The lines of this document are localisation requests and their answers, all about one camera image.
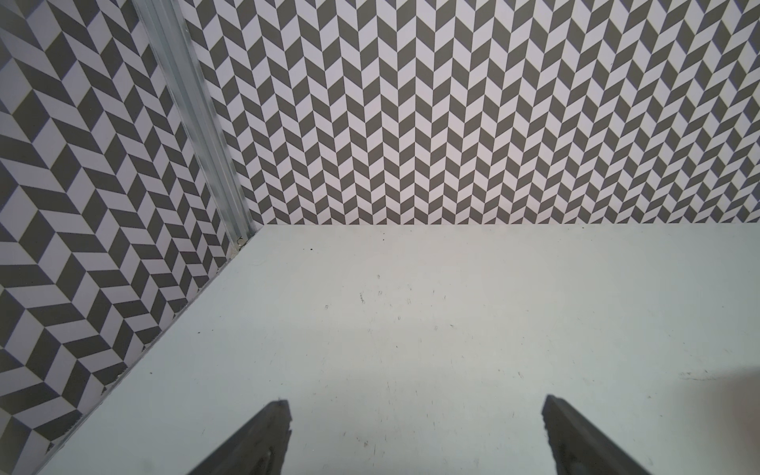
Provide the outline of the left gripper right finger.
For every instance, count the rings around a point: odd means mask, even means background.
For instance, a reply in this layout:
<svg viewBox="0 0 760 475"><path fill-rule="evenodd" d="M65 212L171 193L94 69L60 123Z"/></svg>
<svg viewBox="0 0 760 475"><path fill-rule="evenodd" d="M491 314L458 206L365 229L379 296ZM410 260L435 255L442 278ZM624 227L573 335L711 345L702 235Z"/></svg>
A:
<svg viewBox="0 0 760 475"><path fill-rule="evenodd" d="M566 400L547 395L541 414L557 474L650 474Z"/></svg>

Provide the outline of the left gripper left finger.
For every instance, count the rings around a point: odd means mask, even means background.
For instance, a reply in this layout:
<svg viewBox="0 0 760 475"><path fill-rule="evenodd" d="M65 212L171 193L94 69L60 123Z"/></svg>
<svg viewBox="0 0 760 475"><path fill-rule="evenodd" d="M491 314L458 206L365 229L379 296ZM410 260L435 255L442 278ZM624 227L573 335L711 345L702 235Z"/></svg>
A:
<svg viewBox="0 0 760 475"><path fill-rule="evenodd" d="M189 475L280 474L291 437L287 400L268 403Z"/></svg>

